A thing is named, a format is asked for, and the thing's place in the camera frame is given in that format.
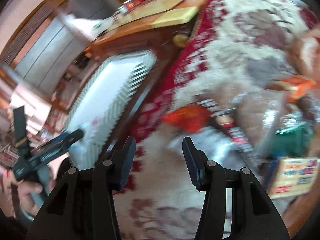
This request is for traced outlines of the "person's left hand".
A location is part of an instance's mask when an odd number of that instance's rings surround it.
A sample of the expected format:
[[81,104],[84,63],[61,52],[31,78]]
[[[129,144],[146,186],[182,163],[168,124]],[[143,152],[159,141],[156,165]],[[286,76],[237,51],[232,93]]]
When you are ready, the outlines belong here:
[[35,204],[31,197],[31,193],[40,194],[43,191],[43,186],[34,181],[22,181],[19,183],[17,192],[20,200],[21,210],[35,217],[40,207]]

